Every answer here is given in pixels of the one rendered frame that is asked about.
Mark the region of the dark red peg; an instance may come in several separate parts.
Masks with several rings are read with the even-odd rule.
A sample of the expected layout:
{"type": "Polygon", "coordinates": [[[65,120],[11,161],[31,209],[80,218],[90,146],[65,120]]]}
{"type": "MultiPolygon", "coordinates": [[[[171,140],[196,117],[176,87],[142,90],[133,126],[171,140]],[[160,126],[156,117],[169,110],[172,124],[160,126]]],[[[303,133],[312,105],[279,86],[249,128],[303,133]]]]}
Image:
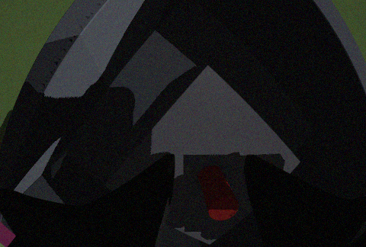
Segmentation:
{"type": "Polygon", "coordinates": [[[220,166],[209,165],[198,173],[198,177],[211,219],[231,219],[238,211],[239,202],[220,170],[220,166]]]}

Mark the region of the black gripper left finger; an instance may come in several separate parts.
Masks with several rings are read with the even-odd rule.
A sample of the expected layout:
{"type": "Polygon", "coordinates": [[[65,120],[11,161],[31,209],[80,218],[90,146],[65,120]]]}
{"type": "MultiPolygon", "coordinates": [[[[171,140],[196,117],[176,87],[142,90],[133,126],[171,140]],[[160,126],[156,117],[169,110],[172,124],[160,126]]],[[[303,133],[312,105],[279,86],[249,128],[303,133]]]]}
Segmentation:
{"type": "Polygon", "coordinates": [[[170,210],[175,155],[86,205],[58,204],[0,189],[0,213],[15,235],[42,247],[159,247],[170,210]]]}

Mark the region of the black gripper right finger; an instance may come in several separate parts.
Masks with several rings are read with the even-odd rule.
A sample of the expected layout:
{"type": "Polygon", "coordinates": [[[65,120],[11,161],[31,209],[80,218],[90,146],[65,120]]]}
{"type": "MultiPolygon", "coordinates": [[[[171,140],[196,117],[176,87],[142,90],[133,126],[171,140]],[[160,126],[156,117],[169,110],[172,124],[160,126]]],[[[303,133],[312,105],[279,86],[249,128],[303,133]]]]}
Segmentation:
{"type": "Polygon", "coordinates": [[[342,199],[254,155],[244,175],[263,247],[354,247],[366,231],[366,196],[342,199]]]}

